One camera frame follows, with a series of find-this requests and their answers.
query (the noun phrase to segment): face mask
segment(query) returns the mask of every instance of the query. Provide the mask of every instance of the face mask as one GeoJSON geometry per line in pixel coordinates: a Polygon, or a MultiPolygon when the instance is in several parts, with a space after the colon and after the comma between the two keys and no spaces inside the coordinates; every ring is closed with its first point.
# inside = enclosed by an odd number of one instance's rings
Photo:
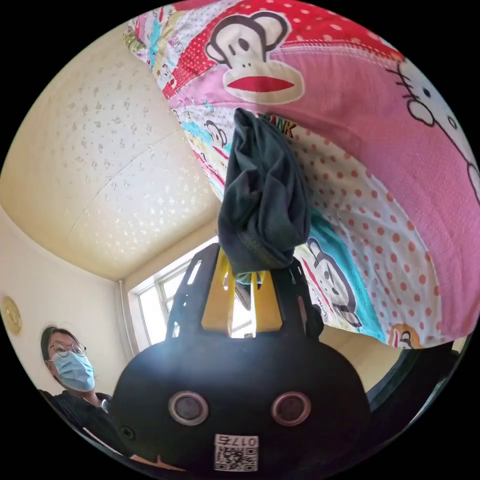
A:
{"type": "Polygon", "coordinates": [[[52,359],[61,382],[77,392],[89,392],[95,386],[94,368],[86,356],[69,351],[67,356],[56,353],[52,359]]]}

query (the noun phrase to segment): bedding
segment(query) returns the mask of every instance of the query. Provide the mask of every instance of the bedding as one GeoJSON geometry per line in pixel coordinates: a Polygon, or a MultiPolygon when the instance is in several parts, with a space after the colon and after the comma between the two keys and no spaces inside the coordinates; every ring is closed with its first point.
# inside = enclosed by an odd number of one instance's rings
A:
{"type": "Polygon", "coordinates": [[[222,200],[234,111],[285,135],[309,187],[295,250],[332,327],[398,348],[472,332],[480,176],[439,92],[400,51],[300,1],[185,1],[128,23],[222,200]]]}

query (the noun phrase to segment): sticker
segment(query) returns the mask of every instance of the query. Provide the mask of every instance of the sticker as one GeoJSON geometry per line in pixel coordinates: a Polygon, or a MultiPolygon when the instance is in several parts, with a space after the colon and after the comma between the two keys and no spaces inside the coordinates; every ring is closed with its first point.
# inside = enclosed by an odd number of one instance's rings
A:
{"type": "Polygon", "coordinates": [[[259,438],[215,435],[214,469],[224,472],[256,472],[259,469],[259,438]]]}

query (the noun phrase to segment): window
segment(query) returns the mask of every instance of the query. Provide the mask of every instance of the window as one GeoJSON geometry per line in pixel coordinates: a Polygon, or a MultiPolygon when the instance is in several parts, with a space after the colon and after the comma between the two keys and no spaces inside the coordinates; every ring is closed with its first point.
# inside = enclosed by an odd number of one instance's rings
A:
{"type": "MultiPolygon", "coordinates": [[[[193,256],[207,245],[217,241],[218,239],[215,237],[192,250],[192,252],[190,252],[191,255],[184,255],[184,257],[181,258],[181,260],[183,260],[182,263],[176,260],[169,265],[169,267],[171,267],[170,269],[166,267],[160,271],[160,273],[164,275],[156,280],[154,284],[137,294],[143,323],[151,345],[165,340],[167,323],[170,311],[172,310],[174,296],[193,256]]],[[[242,305],[237,296],[235,296],[231,337],[244,338],[244,336],[249,333],[252,333],[250,312],[242,305]]],[[[174,335],[175,334],[178,334],[178,330],[174,330],[174,335]]]]}

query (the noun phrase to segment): textured ceiling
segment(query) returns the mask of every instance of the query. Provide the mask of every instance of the textured ceiling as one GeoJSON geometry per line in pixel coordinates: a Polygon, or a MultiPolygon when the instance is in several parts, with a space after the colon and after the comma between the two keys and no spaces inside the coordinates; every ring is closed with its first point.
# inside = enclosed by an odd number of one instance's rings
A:
{"type": "Polygon", "coordinates": [[[12,143],[0,204],[35,242],[118,280],[219,204],[146,65],[110,31],[46,87],[12,143]]]}

